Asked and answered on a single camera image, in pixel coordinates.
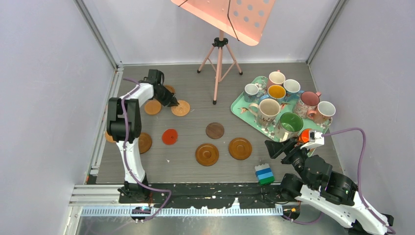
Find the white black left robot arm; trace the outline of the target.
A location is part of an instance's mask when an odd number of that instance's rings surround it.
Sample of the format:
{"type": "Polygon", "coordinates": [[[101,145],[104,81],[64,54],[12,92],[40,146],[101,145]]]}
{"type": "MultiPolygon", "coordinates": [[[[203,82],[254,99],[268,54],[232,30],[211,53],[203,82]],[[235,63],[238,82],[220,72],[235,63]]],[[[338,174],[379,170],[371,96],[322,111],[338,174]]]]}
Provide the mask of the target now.
{"type": "Polygon", "coordinates": [[[179,103],[175,94],[164,86],[164,73],[160,70],[150,69],[148,75],[135,84],[126,94],[109,99],[106,131],[116,142],[124,165],[124,185],[118,191],[143,203],[149,199],[151,192],[167,195],[172,192],[148,185],[139,152],[142,130],[140,108],[148,100],[158,101],[167,107],[178,106],[179,103]]]}

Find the woven rattan coaster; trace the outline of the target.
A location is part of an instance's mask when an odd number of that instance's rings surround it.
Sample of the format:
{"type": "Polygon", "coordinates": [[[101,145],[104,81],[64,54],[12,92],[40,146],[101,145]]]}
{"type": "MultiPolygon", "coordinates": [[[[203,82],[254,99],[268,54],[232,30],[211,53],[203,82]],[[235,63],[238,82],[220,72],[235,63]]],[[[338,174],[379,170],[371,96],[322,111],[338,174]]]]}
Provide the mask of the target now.
{"type": "Polygon", "coordinates": [[[106,141],[108,141],[110,143],[115,143],[115,140],[113,139],[113,137],[111,135],[108,134],[108,132],[105,132],[105,139],[106,139],[106,141]]]}
{"type": "Polygon", "coordinates": [[[171,107],[171,112],[178,116],[183,117],[190,112],[190,104],[185,100],[178,100],[179,105],[171,107]]]}

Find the red round paper coaster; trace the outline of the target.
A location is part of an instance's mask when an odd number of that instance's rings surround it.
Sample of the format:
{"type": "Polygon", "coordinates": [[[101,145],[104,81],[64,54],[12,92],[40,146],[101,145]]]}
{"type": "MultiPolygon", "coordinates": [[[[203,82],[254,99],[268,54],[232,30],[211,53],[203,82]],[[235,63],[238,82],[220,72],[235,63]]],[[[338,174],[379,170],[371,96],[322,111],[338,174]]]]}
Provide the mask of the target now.
{"type": "Polygon", "coordinates": [[[167,129],[162,135],[162,141],[166,145],[173,145],[177,142],[178,132],[175,129],[167,129]]]}

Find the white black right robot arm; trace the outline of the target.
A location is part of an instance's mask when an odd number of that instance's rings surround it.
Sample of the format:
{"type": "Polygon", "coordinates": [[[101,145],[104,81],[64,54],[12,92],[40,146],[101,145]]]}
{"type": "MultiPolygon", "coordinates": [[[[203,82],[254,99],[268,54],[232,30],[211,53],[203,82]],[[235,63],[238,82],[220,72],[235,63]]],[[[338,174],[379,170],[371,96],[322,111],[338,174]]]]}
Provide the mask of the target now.
{"type": "Polygon", "coordinates": [[[286,201],[297,200],[330,216],[352,235],[386,235],[394,217],[374,209],[349,177],[333,171],[332,165],[295,138],[284,142],[265,141],[270,158],[281,154],[282,164],[292,165],[297,174],[286,173],[279,194],[286,201]]]}

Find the light plain wooden coaster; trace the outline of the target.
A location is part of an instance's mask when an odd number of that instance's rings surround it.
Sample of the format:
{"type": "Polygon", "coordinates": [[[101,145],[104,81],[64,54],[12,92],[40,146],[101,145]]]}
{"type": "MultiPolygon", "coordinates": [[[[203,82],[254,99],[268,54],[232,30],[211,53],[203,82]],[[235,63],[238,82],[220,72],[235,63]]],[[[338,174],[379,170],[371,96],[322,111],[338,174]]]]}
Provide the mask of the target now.
{"type": "Polygon", "coordinates": [[[149,100],[144,105],[144,110],[148,115],[156,115],[162,109],[162,105],[157,100],[149,100]]]}

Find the large ridged brown wooden coaster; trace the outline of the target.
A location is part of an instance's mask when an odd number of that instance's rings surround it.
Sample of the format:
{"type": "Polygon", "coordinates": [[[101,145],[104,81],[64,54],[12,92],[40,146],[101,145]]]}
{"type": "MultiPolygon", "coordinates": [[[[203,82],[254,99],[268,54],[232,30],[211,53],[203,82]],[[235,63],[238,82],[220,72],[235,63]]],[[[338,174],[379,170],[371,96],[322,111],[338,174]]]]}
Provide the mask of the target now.
{"type": "Polygon", "coordinates": [[[138,138],[138,149],[140,154],[144,154],[150,150],[152,146],[152,138],[147,133],[141,133],[138,138]]]}

